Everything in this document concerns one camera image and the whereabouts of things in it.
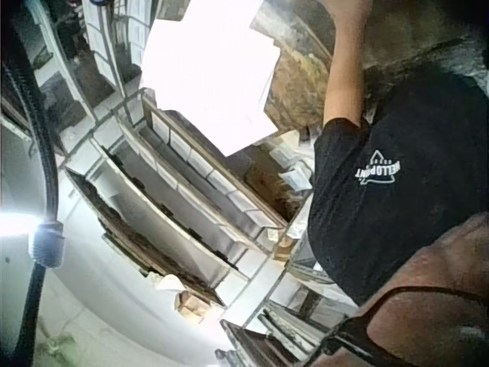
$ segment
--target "light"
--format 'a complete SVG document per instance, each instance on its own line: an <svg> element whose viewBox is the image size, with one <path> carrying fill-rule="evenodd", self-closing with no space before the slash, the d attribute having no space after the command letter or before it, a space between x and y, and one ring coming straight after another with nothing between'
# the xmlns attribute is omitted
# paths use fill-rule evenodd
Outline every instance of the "light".
<svg viewBox="0 0 489 367"><path fill-rule="evenodd" d="M0 213L0 237L34 233L41 222L30 214Z"/></svg>

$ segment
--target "person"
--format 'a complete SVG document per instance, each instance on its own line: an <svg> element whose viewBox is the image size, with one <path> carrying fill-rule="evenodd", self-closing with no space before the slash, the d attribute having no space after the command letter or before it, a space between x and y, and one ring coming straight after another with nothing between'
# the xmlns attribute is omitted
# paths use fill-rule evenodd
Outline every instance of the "person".
<svg viewBox="0 0 489 367"><path fill-rule="evenodd" d="M487 365L489 213L420 249L323 345L336 338L342 348L313 356L314 367Z"/></svg>
<svg viewBox="0 0 489 367"><path fill-rule="evenodd" d="M315 145L308 236L361 306L317 367L479 366L489 361L487 97L427 69L361 119L371 0L325 0L336 27Z"/></svg>
<svg viewBox="0 0 489 367"><path fill-rule="evenodd" d="M363 122L361 53L372 0L325 0L336 27L308 236L322 268L362 305L419 249L487 211L487 97L428 69Z"/></svg>

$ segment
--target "black hose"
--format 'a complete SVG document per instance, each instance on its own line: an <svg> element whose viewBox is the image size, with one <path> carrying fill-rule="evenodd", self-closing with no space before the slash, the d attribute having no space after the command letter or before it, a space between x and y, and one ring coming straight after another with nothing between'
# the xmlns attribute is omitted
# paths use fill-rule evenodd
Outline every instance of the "black hose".
<svg viewBox="0 0 489 367"><path fill-rule="evenodd" d="M32 136L39 151L44 173L45 219L55 220L58 211L57 166L42 95L22 42L7 21L2 21L2 77L10 79L31 124Z"/></svg>
<svg viewBox="0 0 489 367"><path fill-rule="evenodd" d="M31 124L34 143L39 151L44 175L46 206L44 219L55 221L58 211L58 176L53 145L47 128L41 93L28 56L9 21L2 19L2 77L10 79ZM20 333L11 359L16 367L32 365L40 296L46 268L34 263Z"/></svg>
<svg viewBox="0 0 489 367"><path fill-rule="evenodd" d="M39 314L40 296L45 275L46 268L37 262L34 263L28 294L25 299L21 329L11 361L11 365L14 367L30 367L32 365L36 343L37 315Z"/></svg>

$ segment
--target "white paper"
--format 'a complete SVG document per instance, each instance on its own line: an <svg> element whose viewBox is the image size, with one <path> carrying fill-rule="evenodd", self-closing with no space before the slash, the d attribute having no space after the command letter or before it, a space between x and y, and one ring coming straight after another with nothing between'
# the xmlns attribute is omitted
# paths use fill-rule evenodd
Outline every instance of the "white paper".
<svg viewBox="0 0 489 367"><path fill-rule="evenodd" d="M303 162L297 162L290 171L278 175L295 191L302 191L313 188L309 181L311 174L311 170Z"/></svg>
<svg viewBox="0 0 489 367"><path fill-rule="evenodd" d="M177 110L230 155L277 131L263 106L280 49L248 27L260 1L231 0L229 16L214 17L221 1L192 1L181 22L156 20L142 70L158 108Z"/></svg>

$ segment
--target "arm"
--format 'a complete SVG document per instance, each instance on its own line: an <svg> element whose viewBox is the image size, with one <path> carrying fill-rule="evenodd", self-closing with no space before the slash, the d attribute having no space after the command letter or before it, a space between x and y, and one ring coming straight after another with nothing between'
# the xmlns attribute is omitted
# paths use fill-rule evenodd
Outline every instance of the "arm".
<svg viewBox="0 0 489 367"><path fill-rule="evenodd" d="M336 27L335 52L329 72L324 123L346 118L360 126L363 103L361 54L364 27L372 0L325 0Z"/></svg>

